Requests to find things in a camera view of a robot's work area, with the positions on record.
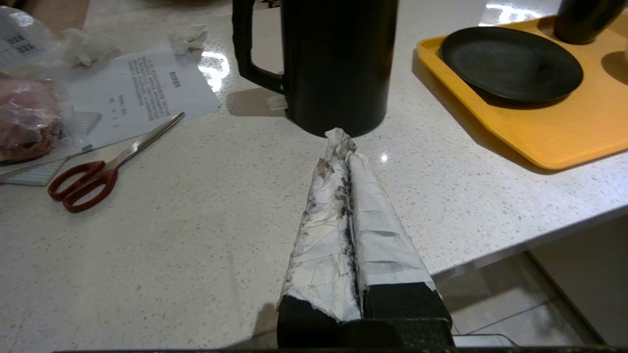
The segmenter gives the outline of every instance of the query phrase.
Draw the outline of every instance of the black mug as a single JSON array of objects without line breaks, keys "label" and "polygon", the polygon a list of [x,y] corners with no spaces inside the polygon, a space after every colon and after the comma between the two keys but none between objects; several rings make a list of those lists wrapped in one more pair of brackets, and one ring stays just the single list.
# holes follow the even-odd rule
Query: black mug
[{"label": "black mug", "polygon": [[627,0],[563,0],[554,23],[558,39],[589,44],[624,10]]},{"label": "black mug", "polygon": [[282,0],[282,75],[251,61],[252,7],[234,0],[233,41],[240,74],[283,94],[288,118],[323,136],[373,130],[386,115],[398,0]]}]

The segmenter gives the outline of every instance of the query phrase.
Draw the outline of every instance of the raw meat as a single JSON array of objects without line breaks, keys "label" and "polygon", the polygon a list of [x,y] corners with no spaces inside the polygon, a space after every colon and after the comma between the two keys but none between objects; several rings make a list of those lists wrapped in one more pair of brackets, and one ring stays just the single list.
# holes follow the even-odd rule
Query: raw meat
[{"label": "raw meat", "polygon": [[61,118],[51,80],[0,73],[0,162],[39,158],[55,149]]}]

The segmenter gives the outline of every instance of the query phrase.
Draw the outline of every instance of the red scissor handle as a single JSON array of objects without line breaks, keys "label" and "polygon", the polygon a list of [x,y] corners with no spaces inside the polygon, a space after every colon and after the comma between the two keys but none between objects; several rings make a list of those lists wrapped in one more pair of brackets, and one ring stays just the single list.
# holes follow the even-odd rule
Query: red scissor handle
[{"label": "red scissor handle", "polygon": [[[71,192],[70,195],[67,195],[65,199],[63,199],[63,206],[72,213],[90,209],[100,201],[103,201],[111,193],[111,190],[114,189],[114,185],[116,184],[116,180],[117,169],[103,171],[90,179],[86,184],[79,186],[78,189]],[[94,189],[101,185],[105,185],[105,187],[102,188],[98,195],[82,204],[75,205],[76,201],[80,200],[81,197],[94,191]]]},{"label": "red scissor handle", "polygon": [[[70,212],[87,210],[104,200],[116,184],[117,170],[102,171],[104,168],[104,161],[84,163],[70,168],[52,181],[48,187],[48,194],[56,201],[63,200],[63,206]],[[58,191],[63,182],[79,173],[84,174],[64,190]],[[75,205],[76,201],[101,185],[105,187],[98,195],[82,204]]]}]

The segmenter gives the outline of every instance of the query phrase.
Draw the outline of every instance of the white paper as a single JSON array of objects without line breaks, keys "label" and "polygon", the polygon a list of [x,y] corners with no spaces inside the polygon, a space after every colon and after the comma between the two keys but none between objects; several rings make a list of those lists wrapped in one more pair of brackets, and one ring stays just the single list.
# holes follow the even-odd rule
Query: white paper
[{"label": "white paper", "polygon": [[88,136],[93,148],[146,134],[180,112],[189,121],[220,107],[194,58],[170,48],[72,70],[64,83],[75,110],[102,114]]},{"label": "white paper", "polygon": [[360,295],[372,285],[434,281],[382,187],[370,159],[349,155]]},{"label": "white paper", "polygon": [[342,130],[330,131],[327,136],[326,157],[318,162],[312,176],[281,298],[308,301],[336,321],[346,322],[361,316],[355,292],[349,171],[345,162],[355,144]]},{"label": "white paper", "polygon": [[24,63],[43,52],[44,49],[35,43],[9,14],[0,11],[0,70]]}]

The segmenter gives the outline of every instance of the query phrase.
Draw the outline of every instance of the speckled quartz countertop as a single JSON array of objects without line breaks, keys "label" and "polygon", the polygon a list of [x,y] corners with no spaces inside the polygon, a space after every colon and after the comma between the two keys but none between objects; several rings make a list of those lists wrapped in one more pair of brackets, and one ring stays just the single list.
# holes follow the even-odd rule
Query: speckled quartz countertop
[{"label": "speckled quartz countertop", "polygon": [[[92,0],[85,28],[118,37],[129,53],[166,45],[173,28],[207,23],[201,69],[223,105],[126,164],[112,195],[81,214],[44,188],[0,186],[0,352],[222,347],[273,330],[326,142],[269,111],[269,91],[239,77],[228,1],[185,3]],[[425,74],[413,62],[423,38],[556,7],[401,1],[387,116],[356,142],[379,159],[433,274],[628,205],[628,154],[559,173],[531,170],[514,153],[496,153],[503,146],[477,134],[477,123],[452,117],[414,74]],[[279,71],[279,11],[254,16],[254,59]],[[126,146],[64,168],[108,160]]]}]

